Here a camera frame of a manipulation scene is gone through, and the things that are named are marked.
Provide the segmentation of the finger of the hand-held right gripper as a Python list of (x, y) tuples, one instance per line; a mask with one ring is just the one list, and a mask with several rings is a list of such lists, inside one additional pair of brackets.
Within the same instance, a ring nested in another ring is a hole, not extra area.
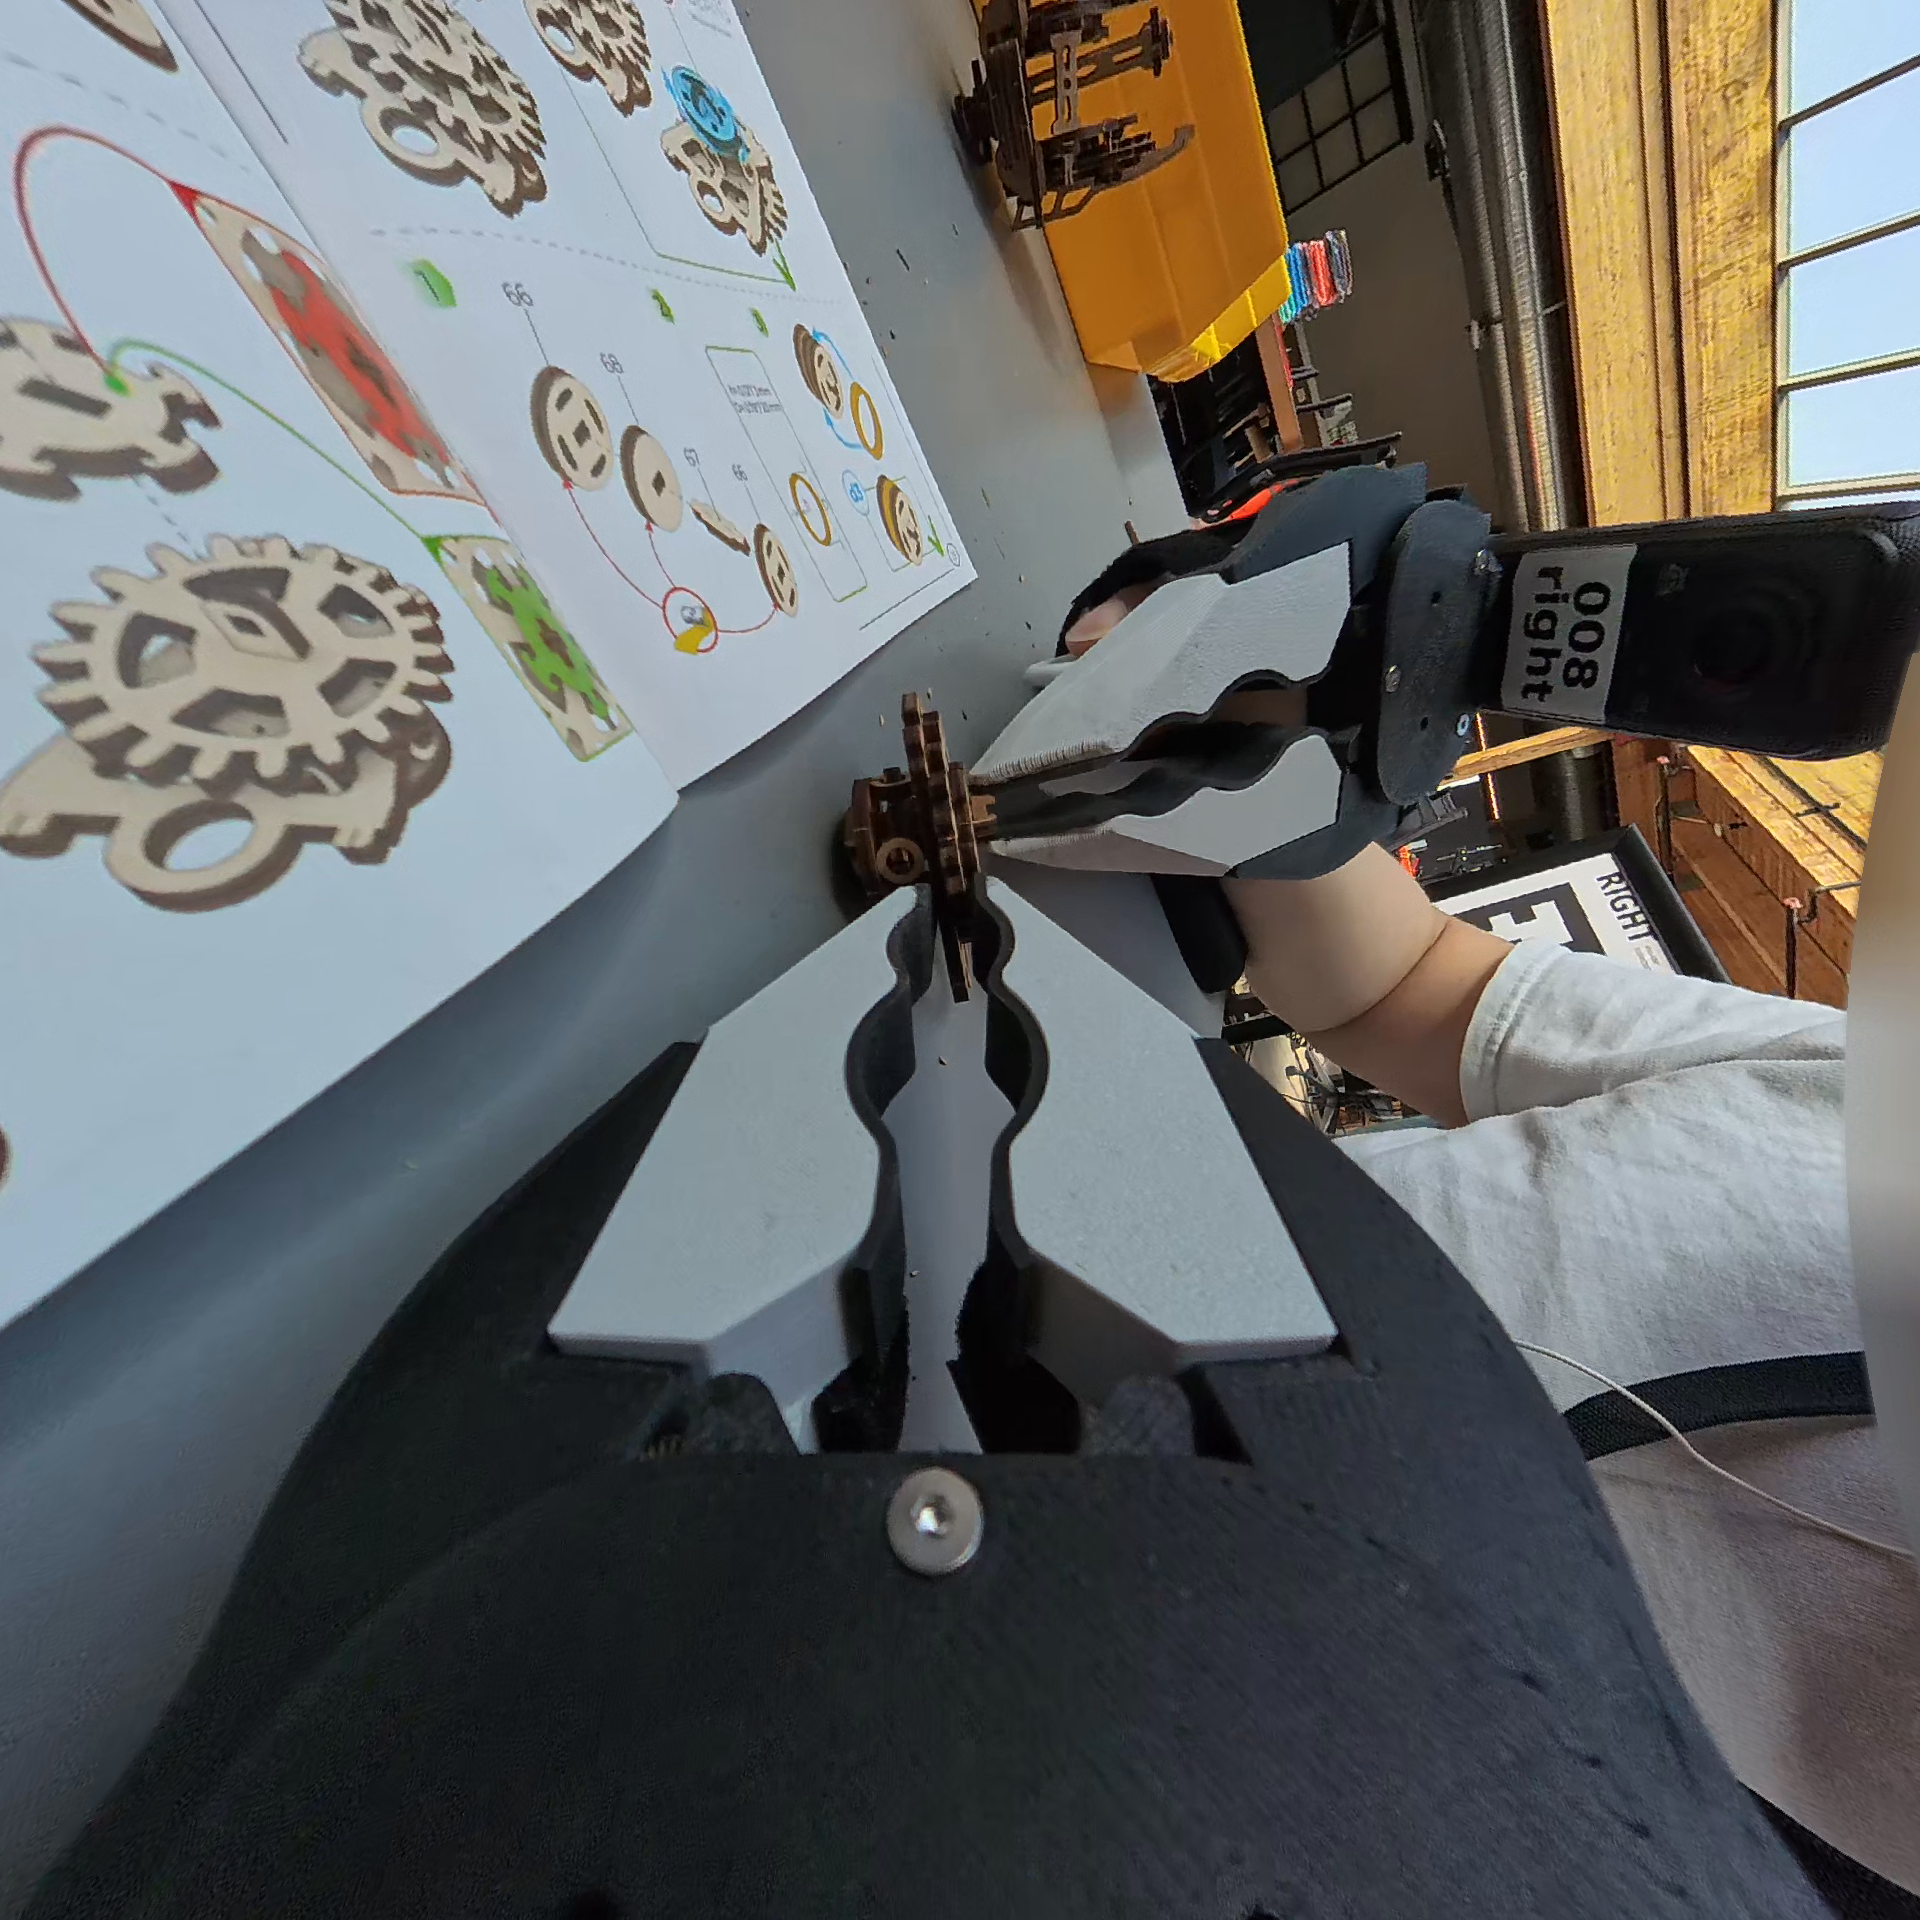
[(1373, 839), (1373, 792), (1322, 734), (1179, 731), (1147, 758), (992, 792), (1007, 858), (1126, 875), (1320, 879)]
[(1070, 659), (973, 765), (995, 797), (1195, 797), (1274, 787), (1340, 797), (1329, 746), (1283, 724), (1223, 724), (1258, 682), (1316, 682), (1351, 609), (1351, 544), (1245, 582), (1216, 572), (1152, 590)]

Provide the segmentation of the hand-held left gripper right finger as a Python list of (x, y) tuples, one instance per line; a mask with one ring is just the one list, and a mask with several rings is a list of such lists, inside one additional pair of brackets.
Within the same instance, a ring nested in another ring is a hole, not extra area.
[(960, 1401), (982, 1453), (1073, 1453), (1127, 1381), (1334, 1348), (1214, 1068), (1237, 1068), (1039, 906), (985, 881), (982, 1064), (1012, 1118), (990, 1254), (960, 1309)]

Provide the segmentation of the assembly instruction sheet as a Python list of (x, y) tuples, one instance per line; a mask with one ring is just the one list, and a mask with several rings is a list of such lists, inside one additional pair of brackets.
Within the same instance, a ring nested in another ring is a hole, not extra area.
[(2, 1319), (672, 813), (212, 24), (2, 5)]
[(163, 5), (690, 787), (973, 582), (733, 5)]

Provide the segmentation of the metal duct pipe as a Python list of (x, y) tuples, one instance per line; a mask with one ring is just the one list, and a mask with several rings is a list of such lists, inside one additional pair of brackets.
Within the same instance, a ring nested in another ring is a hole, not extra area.
[(1570, 290), (1538, 5), (1420, 5), (1427, 172), (1468, 289), (1507, 530), (1586, 522)]

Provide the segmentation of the person's right forearm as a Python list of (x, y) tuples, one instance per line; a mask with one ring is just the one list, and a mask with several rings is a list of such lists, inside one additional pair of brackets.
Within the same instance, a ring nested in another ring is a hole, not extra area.
[(1460, 1057), (1468, 1121), (1349, 1155), (1512, 1339), (1637, 1387), (1859, 1351), (1849, 1016), (1515, 945)]

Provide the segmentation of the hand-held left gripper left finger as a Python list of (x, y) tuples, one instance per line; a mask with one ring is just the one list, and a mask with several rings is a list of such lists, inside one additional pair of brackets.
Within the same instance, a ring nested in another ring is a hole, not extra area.
[(548, 1332), (566, 1355), (745, 1374), (802, 1453), (892, 1449), (919, 891), (893, 891), (694, 1050)]

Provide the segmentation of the person's pale garment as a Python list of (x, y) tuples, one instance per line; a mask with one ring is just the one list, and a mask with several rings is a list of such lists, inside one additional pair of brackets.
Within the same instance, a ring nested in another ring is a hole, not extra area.
[(1838, 1917), (1917, 1917), (1917, 1567), (1859, 1351), (1634, 1387), (1533, 1348), (1741, 1784)]

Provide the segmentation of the person's right hand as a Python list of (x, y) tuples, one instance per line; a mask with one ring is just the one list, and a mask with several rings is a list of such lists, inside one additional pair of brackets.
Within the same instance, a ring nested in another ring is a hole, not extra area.
[(1228, 879), (1247, 981), (1337, 1068), (1468, 1121), (1461, 1052), (1511, 945), (1443, 914), (1382, 848), (1316, 879)]

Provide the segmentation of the large paned window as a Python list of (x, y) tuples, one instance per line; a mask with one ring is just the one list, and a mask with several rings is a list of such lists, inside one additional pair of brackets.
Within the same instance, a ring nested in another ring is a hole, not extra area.
[(1917, 5), (1775, 10), (1775, 501), (1917, 496)]

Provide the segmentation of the black framed sign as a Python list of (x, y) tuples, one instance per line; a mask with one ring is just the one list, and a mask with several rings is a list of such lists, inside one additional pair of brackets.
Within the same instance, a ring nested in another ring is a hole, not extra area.
[(1606, 955), (1650, 974), (1709, 981), (1730, 979), (1638, 828), (1432, 881), (1427, 898), (1507, 945)]

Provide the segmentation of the yellow plastic bin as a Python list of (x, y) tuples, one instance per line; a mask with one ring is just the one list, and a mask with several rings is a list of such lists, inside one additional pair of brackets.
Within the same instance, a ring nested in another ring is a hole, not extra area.
[(1235, 5), (1161, 5), (1171, 54), (1085, 91), (1089, 122), (1189, 149), (1060, 222), (1046, 248), (1085, 359), (1181, 384), (1231, 355), (1288, 295), (1286, 222)]

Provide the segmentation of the wooden gear assembly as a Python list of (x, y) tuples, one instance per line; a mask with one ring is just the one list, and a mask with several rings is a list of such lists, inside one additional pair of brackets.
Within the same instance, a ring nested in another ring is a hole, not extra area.
[(836, 851), (865, 899), (926, 888), (955, 1001), (973, 992), (977, 879), (995, 836), (995, 797), (948, 756), (943, 724), (919, 692), (899, 700), (903, 762), (853, 781)]

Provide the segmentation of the pale blurred object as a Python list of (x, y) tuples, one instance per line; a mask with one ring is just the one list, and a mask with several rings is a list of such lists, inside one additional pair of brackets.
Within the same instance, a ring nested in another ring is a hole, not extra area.
[(1917, 1549), (1917, 685), (1887, 748), (1865, 858), (1846, 1173), (1865, 1366), (1879, 1453)]

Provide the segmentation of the dark wooden model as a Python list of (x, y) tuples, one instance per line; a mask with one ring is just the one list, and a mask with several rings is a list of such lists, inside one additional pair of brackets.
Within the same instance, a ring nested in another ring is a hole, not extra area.
[(977, 167), (992, 167), (1014, 231), (1085, 213), (1195, 142), (1139, 129), (1136, 113), (1089, 118), (1086, 95), (1121, 77), (1158, 78), (1171, 25), (1158, 6), (1117, 34), (1121, 5), (980, 5), (973, 86), (952, 102), (955, 134)]

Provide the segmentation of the wooden workbench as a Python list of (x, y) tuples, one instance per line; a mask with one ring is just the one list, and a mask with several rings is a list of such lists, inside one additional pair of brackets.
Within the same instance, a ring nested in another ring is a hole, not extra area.
[(1781, 762), (1616, 740), (1621, 820), (1641, 828), (1725, 974), (1849, 1007), (1879, 752)]

